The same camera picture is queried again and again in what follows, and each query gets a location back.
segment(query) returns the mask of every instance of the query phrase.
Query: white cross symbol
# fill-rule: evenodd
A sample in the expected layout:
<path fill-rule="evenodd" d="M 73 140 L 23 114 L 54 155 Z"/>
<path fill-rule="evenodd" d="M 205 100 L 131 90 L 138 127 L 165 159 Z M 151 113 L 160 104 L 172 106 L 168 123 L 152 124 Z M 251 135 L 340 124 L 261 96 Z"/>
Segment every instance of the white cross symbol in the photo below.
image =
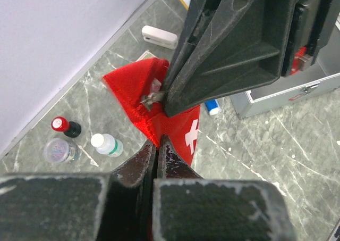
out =
<path fill-rule="evenodd" d="M 197 123 L 198 123 L 198 119 L 194 120 L 192 122 L 190 131 L 185 134 L 185 143 L 187 146 L 190 145 L 191 155 L 193 154 L 193 141 L 197 140 L 197 134 L 198 134 Z"/>

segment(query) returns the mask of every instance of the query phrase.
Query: red bag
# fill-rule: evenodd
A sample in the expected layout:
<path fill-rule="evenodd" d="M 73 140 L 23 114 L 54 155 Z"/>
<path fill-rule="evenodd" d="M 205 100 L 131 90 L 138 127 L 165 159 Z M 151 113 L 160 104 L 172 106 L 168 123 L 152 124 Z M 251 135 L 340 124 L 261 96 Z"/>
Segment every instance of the red bag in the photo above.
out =
<path fill-rule="evenodd" d="M 192 162 L 198 134 L 200 106 L 168 118 L 160 103 L 154 103 L 147 111 L 140 103 L 143 95 L 149 95 L 152 82 L 163 82 L 169 62 L 151 58 L 120 67 L 103 79 L 115 94 L 131 122 L 158 148 L 160 137 L 168 135 L 176 152 L 189 165 Z"/>

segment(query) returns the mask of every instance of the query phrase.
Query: baseboard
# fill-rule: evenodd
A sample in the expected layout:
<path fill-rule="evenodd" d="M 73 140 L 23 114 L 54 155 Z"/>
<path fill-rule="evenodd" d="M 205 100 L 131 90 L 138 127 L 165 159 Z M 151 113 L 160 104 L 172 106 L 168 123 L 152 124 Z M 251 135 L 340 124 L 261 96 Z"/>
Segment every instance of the baseboard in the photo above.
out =
<path fill-rule="evenodd" d="M 9 146 L 0 154 L 0 159 L 8 154 L 8 152 L 24 137 L 24 135 L 35 127 L 35 125 L 46 115 L 46 113 L 72 88 L 72 86 L 93 66 L 96 61 L 128 30 L 130 25 L 154 2 L 155 0 L 145 0 L 142 5 L 128 18 L 128 20 L 112 35 L 105 45 L 77 72 L 75 76 L 49 101 L 41 111 L 18 133 L 10 142 Z"/>

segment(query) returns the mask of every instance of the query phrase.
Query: white wall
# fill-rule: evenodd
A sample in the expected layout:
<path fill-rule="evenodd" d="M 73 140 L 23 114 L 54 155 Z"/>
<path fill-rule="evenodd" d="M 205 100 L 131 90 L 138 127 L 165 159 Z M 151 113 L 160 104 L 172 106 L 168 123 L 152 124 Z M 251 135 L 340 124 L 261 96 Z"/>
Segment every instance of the white wall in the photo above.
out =
<path fill-rule="evenodd" d="M 144 1 L 0 0 L 0 153 Z"/>

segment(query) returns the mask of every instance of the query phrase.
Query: marble tile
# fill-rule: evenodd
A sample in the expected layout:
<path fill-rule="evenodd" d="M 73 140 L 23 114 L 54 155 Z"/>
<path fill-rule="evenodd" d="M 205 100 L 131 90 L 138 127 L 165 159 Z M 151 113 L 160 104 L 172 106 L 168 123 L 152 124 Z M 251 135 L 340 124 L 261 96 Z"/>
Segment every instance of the marble tile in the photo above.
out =
<path fill-rule="evenodd" d="M 146 140 L 101 82 L 104 74 L 134 62 L 145 50 L 171 60 L 174 51 L 142 39 L 145 25 L 181 33 L 186 10 L 179 0 L 156 0 L 90 70 L 0 162 L 7 172 L 107 172 L 127 160 Z M 283 194 L 298 240 L 326 240 L 340 216 L 340 91 L 240 120 L 229 98 L 211 118 L 201 108 L 200 132 L 192 167 L 209 179 L 272 182 Z M 74 141 L 80 158 L 51 165 L 44 145 L 63 137 L 50 128 L 57 115 L 82 125 Z M 118 158 L 98 154 L 90 137 L 107 132 L 120 139 Z"/>

